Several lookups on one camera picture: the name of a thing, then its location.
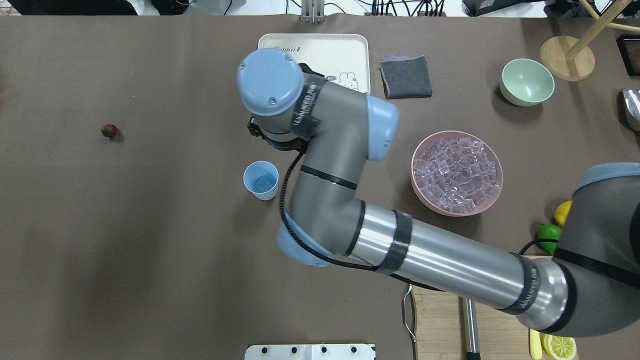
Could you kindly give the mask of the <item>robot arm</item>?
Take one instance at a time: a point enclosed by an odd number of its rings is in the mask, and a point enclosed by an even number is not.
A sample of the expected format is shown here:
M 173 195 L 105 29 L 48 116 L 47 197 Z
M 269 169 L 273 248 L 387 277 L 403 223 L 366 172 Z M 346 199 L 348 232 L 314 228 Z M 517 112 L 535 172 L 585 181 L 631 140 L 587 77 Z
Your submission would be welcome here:
M 280 202 L 278 241 L 302 263 L 375 272 L 450 292 L 561 337 L 596 337 L 639 319 L 639 164 L 588 169 L 551 259 L 532 260 L 358 198 L 367 161 L 386 158 L 398 108 L 305 71 L 278 48 L 237 69 L 249 129 L 302 166 Z

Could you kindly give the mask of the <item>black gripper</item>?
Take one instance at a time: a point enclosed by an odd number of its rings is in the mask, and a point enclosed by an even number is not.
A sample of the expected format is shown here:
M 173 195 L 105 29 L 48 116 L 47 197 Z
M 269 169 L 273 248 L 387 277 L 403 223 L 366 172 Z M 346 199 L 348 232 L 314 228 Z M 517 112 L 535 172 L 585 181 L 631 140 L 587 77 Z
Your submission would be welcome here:
M 258 125 L 255 116 L 250 117 L 249 122 L 247 123 L 247 129 L 252 137 L 262 139 L 275 150 L 306 153 L 307 141 L 305 139 L 302 139 L 292 132 L 274 133 L 264 130 L 260 125 Z

